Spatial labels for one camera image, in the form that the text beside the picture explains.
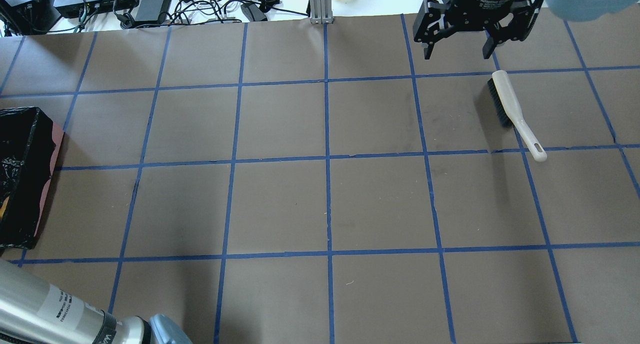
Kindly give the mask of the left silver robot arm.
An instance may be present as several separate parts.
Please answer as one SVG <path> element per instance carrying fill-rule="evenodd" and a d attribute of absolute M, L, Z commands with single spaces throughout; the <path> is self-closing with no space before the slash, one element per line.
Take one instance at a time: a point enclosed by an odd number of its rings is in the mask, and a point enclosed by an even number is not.
<path fill-rule="evenodd" d="M 6 260 L 0 263 L 3 344 L 189 344 L 169 317 L 118 319 Z"/>

